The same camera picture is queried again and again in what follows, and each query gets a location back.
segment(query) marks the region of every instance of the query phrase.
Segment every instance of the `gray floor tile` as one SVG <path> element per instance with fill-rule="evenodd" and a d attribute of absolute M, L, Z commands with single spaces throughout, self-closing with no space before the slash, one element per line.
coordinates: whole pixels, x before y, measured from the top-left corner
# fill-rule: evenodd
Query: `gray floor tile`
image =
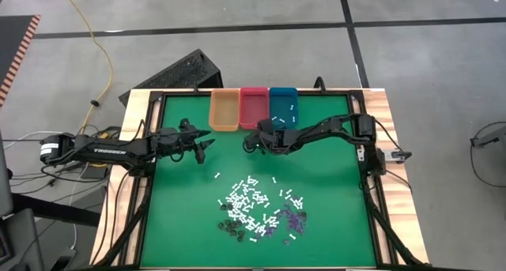
<path fill-rule="evenodd" d="M 122 124 L 120 94 L 197 48 L 221 69 L 226 87 L 312 87 L 317 76 L 329 87 L 358 86 L 345 29 L 109 37 L 100 41 L 115 68 L 111 91 L 90 119 L 100 128 Z M 33 40 L 0 114 L 3 137 L 20 137 L 36 130 L 75 134 L 89 101 L 102 91 L 108 75 L 108 64 L 90 39 Z M 37 143 L 19 143 L 6 151 L 8 165 L 15 174 L 38 171 L 39 150 Z M 46 182 L 37 179 L 16 191 L 34 190 Z M 79 184 L 77 190 L 87 185 L 91 184 Z M 52 200 L 69 194 L 72 186 L 59 182 L 34 195 Z"/>
<path fill-rule="evenodd" d="M 479 182 L 469 139 L 506 120 L 506 24 L 357 30 L 372 87 L 387 89 L 431 263 L 500 270 L 506 194 Z M 504 150 L 477 151 L 490 182 L 506 184 Z"/>
<path fill-rule="evenodd" d="M 343 21 L 339 0 L 74 0 L 93 30 Z M 41 14 L 41 32 L 86 28 L 67 0 L 3 0 L 0 15 Z"/>
<path fill-rule="evenodd" d="M 506 0 L 348 0 L 354 21 L 503 17 Z"/>

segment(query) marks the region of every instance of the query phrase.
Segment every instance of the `green mat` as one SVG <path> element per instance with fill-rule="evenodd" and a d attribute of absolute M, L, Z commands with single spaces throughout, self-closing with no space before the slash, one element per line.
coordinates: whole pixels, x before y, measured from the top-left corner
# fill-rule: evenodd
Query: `green mat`
<path fill-rule="evenodd" d="M 208 124 L 209 96 L 168 97 L 163 126 L 179 125 L 182 118 L 202 130 Z M 348 114 L 344 96 L 299 96 L 299 128 L 332 116 Z M 179 163 L 158 160 L 149 207 L 142 267 L 338 267 L 374 266 L 375 259 L 353 145 L 328 138 L 305 145 L 289 156 L 247 154 L 242 141 L 247 131 L 212 132 L 216 141 L 206 150 L 206 162 L 197 165 L 193 153 Z M 270 205 L 257 205 L 248 216 L 257 220 L 283 209 L 280 190 L 304 197 L 307 213 L 304 234 L 287 230 L 280 219 L 271 238 L 256 243 L 246 230 L 243 242 L 218 228 L 228 219 L 217 202 L 247 176 L 257 179 L 256 190 Z M 291 239 L 289 233 L 296 236 Z"/>

